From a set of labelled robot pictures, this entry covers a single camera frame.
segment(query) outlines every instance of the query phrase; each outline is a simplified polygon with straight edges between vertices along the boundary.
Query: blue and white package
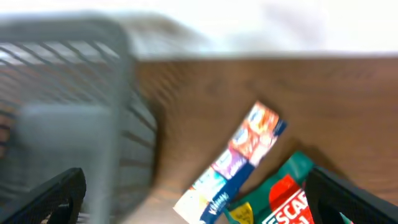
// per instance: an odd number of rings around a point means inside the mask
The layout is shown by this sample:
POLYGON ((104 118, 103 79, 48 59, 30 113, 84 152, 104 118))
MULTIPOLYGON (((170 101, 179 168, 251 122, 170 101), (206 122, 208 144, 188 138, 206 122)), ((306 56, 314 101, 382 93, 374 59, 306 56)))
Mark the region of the blue and white package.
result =
POLYGON ((226 150, 175 204, 189 224, 212 224, 269 152, 286 122, 260 102, 252 107, 226 150))

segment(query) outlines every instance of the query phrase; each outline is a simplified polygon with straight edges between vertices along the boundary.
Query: red label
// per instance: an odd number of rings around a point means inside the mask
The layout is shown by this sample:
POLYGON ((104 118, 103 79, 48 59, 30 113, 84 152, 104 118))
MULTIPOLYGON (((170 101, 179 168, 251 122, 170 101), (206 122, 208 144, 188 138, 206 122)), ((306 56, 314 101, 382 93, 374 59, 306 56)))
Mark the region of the red label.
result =
POLYGON ((305 192, 289 175, 271 188, 269 203, 273 212, 263 224, 313 224, 305 192))

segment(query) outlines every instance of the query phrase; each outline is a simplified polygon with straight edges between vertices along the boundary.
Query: yellow label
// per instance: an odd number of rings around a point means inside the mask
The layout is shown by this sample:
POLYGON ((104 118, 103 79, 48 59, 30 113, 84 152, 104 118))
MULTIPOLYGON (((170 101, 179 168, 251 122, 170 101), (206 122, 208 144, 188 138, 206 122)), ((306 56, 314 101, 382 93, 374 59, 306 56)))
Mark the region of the yellow label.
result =
POLYGON ((254 224, 253 211, 249 202, 235 208, 229 214, 234 220, 240 222, 240 224, 254 224))

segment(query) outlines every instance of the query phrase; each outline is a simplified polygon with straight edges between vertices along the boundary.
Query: wooden surface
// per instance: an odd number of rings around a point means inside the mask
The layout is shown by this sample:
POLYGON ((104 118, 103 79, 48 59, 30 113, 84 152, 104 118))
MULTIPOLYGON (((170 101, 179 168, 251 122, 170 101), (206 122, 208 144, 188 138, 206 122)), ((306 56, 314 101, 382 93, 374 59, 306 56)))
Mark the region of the wooden surface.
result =
POLYGON ((398 205, 398 59, 148 62, 137 71, 159 122, 159 149, 154 189, 128 223, 185 223, 173 205, 256 100, 289 126, 243 193, 303 150, 398 205))

